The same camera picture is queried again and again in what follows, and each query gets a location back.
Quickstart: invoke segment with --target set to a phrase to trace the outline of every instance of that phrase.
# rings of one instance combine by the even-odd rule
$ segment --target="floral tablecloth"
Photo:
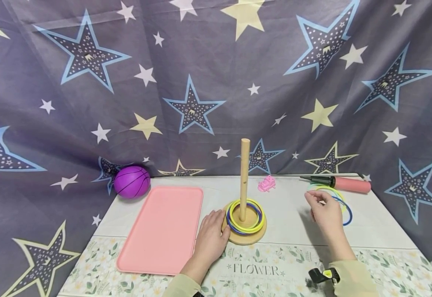
[[[60,296],[161,296],[171,276],[122,273],[116,259],[124,237],[94,236]],[[354,248],[382,297],[432,297],[432,266],[418,250]],[[202,285],[206,297],[334,296],[331,284],[312,285],[308,271],[328,263],[327,247],[229,243]]]

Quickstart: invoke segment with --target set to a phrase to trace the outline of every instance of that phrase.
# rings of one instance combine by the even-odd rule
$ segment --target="black object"
[[[335,177],[334,176],[300,176],[300,178],[306,179],[307,181],[316,182],[318,184],[324,184],[328,187],[335,187]]]
[[[321,272],[318,268],[313,268],[308,272],[310,278],[315,284],[322,283],[331,279],[334,284],[340,282],[340,275],[334,268],[329,268]]]

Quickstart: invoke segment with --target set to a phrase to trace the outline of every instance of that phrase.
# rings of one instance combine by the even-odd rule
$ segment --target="yellow ring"
[[[234,222],[234,217],[232,216],[232,212],[234,212],[234,210],[236,209],[236,207],[238,205],[240,205],[240,204],[241,204],[240,200],[235,200],[235,201],[232,202],[231,208],[230,208],[230,211],[229,211],[229,218],[231,219],[231,222]],[[259,222],[259,214],[257,213],[257,221],[252,226],[250,226],[248,228],[243,228],[243,227],[241,227],[241,228],[242,229],[252,229],[252,228],[254,228],[257,225],[258,222]]]
[[[232,216],[232,212],[234,211],[235,207],[241,203],[240,200],[235,200],[234,202],[231,203],[231,206],[229,207],[229,219],[231,220],[231,224],[236,229],[238,229],[239,231],[247,233],[247,234],[254,234],[256,232],[259,232],[260,229],[262,229],[262,227],[264,226],[265,213],[264,213],[264,210],[262,209],[262,207],[259,205],[259,203],[257,203],[255,200],[247,199],[247,201],[254,204],[260,210],[260,213],[262,214],[262,219],[260,220],[260,224],[259,224],[259,214],[257,214],[257,221],[255,222],[255,224],[249,228],[241,227],[235,222],[234,217]]]
[[[328,186],[318,186],[315,188],[314,191],[318,191],[318,190],[329,190],[332,191],[333,193],[335,193],[335,195],[338,196],[338,198],[340,198],[341,200],[345,200],[345,198],[343,197],[343,195],[341,195],[341,193],[337,190],[335,190],[334,188],[328,187]],[[346,211],[346,206],[343,203],[340,203],[341,206],[341,212],[345,212]]]

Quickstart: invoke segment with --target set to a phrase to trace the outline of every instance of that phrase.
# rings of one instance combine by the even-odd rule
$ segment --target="pink toy car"
[[[261,192],[269,192],[271,188],[275,189],[275,178],[271,175],[267,175],[265,179],[259,182],[259,187],[257,187]]]

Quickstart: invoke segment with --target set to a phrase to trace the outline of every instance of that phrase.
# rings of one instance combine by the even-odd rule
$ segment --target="blue ring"
[[[351,209],[349,208],[348,204],[346,204],[343,200],[341,200],[338,197],[332,196],[335,200],[337,200],[339,203],[342,203],[344,206],[346,206],[346,209],[348,210],[349,213],[349,219],[347,222],[343,223],[343,226],[349,225],[351,223],[351,221],[353,221],[353,212],[351,211]]]
[[[257,213],[257,216],[259,217],[259,224],[260,222],[262,222],[262,213],[260,212],[260,210],[257,208],[257,206],[255,206],[254,204],[247,202],[247,205],[252,207],[253,210],[255,210],[255,212]],[[231,224],[231,219],[229,217],[229,211],[231,210],[230,207],[228,207],[227,209],[227,213],[226,213],[226,222],[229,225],[229,228],[231,228],[232,231],[234,231],[234,233],[237,233],[239,235],[249,235],[247,233],[244,232],[240,232],[238,229],[236,229],[232,224]]]

